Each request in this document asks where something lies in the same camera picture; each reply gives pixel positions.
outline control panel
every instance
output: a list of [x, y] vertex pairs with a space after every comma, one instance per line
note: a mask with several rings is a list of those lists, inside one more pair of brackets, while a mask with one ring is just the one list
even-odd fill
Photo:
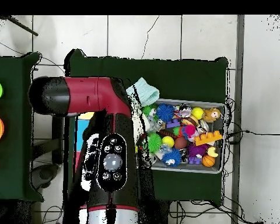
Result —
[[118, 134], [103, 139], [100, 148], [97, 182], [108, 192], [122, 188], [127, 180], [127, 145]]

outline yellow ball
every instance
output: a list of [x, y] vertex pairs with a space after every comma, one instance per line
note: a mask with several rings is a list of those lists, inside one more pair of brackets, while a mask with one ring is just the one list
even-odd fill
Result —
[[200, 108], [200, 107], [194, 107], [194, 108], [192, 109], [191, 114], [192, 114], [196, 119], [200, 120], [200, 119], [202, 119], [202, 116], [203, 116], [203, 114], [204, 114], [204, 111], [203, 111], [203, 109]]
[[174, 139], [170, 136], [164, 136], [162, 141], [164, 144], [167, 144], [171, 148], [174, 146]]

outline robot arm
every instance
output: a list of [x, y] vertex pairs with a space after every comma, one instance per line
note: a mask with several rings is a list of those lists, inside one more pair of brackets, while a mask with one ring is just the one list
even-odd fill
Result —
[[[101, 122], [95, 122], [97, 131], [84, 140], [78, 163], [82, 173], [79, 190], [89, 196], [88, 224], [138, 224], [133, 124], [121, 81], [106, 77], [37, 78], [30, 86], [29, 100], [39, 114], [72, 116], [105, 111]], [[82, 180], [89, 186], [83, 188]]]

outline green table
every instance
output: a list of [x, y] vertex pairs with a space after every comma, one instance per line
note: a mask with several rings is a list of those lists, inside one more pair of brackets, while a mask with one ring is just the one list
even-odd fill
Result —
[[[224, 103], [226, 96], [226, 58], [215, 61], [183, 59], [92, 58], [81, 50], [72, 50], [65, 61], [70, 76], [113, 76], [124, 81], [125, 88], [143, 77], [160, 90], [160, 98]], [[74, 119], [70, 123], [69, 178], [74, 152]], [[222, 173], [179, 173], [153, 171], [155, 196], [159, 200], [212, 200], [221, 204]]]
[[30, 53], [21, 58], [0, 57], [0, 199], [42, 201], [30, 185], [32, 109], [28, 100], [32, 69], [40, 58]]

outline plastic bin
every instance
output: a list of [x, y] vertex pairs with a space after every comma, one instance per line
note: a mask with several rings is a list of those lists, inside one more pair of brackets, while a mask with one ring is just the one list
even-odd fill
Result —
[[186, 101], [186, 100], [167, 100], [167, 99], [159, 99], [156, 104], [170, 104], [172, 106], [179, 106], [182, 103], [189, 104], [193, 107], [201, 107], [202, 109], [210, 109], [211, 107], [215, 107], [220, 110], [222, 118], [217, 119], [213, 123], [208, 123], [210, 131], [220, 131], [223, 136], [222, 140], [215, 142], [216, 153], [219, 154], [216, 157], [216, 162], [212, 167], [205, 167], [202, 164], [179, 164], [177, 167], [168, 167], [161, 161], [157, 161], [152, 165], [152, 170], [165, 170], [165, 171], [174, 171], [174, 172], [187, 172], [187, 173], [220, 173], [223, 170], [224, 164], [224, 147], [225, 147], [225, 135], [226, 135], [226, 120], [227, 120], [227, 108], [222, 103], [210, 103], [210, 102], [198, 102], [198, 101]]

